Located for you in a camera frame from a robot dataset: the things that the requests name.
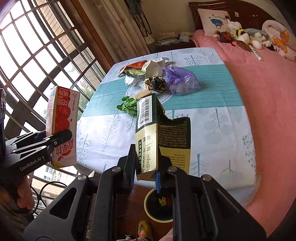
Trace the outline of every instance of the purple plastic bag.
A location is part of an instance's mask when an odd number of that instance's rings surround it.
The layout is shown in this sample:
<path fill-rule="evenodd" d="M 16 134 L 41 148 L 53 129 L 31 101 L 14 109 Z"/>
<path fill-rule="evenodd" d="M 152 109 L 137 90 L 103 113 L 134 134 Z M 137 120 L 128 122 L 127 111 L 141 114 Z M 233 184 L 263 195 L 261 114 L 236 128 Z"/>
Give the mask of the purple plastic bag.
<path fill-rule="evenodd" d="M 175 65 L 165 67 L 168 78 L 168 87 L 174 95 L 184 95 L 201 88 L 194 73 Z"/>

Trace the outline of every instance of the pink bedsheet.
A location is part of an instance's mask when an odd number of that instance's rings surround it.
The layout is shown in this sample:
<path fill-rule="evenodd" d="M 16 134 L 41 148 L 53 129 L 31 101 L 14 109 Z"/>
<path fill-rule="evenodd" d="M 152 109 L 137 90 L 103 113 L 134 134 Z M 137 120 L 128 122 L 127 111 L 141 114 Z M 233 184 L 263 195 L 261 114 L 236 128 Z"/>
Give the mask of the pink bedsheet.
<path fill-rule="evenodd" d="M 194 33 L 197 47 L 214 47 L 230 71 L 246 107 L 261 184 L 247 211 L 267 236 L 296 197 L 296 63 L 263 47 L 263 62 L 238 46 Z"/>

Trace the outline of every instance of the wooden headboard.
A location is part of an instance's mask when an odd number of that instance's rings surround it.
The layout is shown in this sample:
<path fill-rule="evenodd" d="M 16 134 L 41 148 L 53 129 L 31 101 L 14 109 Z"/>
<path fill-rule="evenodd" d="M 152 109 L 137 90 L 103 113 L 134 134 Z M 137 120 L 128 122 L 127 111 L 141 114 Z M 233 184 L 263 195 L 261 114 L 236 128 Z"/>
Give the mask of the wooden headboard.
<path fill-rule="evenodd" d="M 266 20 L 275 20 L 263 9 L 245 1 L 218 0 L 211 2 L 189 2 L 188 5 L 193 16 L 195 30 L 202 29 L 202 22 L 197 12 L 198 8 L 227 11 L 231 21 L 240 22 L 243 28 L 261 29 L 262 24 Z"/>

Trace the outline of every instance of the screw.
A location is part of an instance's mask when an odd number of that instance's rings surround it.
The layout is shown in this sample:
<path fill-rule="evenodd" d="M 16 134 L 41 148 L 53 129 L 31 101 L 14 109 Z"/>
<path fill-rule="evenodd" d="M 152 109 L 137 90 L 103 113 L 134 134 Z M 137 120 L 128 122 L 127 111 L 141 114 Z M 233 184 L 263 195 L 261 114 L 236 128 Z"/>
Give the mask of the screw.
<path fill-rule="evenodd" d="M 212 177 L 209 174 L 205 174 L 202 176 L 202 179 L 208 182 L 212 180 Z"/>
<path fill-rule="evenodd" d="M 176 168 L 175 166 L 170 166 L 169 168 L 168 168 L 168 171 L 169 172 L 176 172 L 178 170 L 178 168 Z"/>
<path fill-rule="evenodd" d="M 121 168 L 120 167 L 112 167 L 113 172 L 120 172 Z"/>
<path fill-rule="evenodd" d="M 77 177 L 78 181 L 84 181 L 87 178 L 87 175 L 81 174 Z"/>

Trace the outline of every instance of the curtain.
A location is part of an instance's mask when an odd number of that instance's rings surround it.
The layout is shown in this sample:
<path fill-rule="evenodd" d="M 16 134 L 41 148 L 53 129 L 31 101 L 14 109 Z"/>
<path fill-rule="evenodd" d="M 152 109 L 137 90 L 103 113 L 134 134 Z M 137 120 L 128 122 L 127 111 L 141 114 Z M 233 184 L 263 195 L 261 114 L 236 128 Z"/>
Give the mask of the curtain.
<path fill-rule="evenodd" d="M 80 3 L 116 63 L 150 53 L 123 0 Z"/>

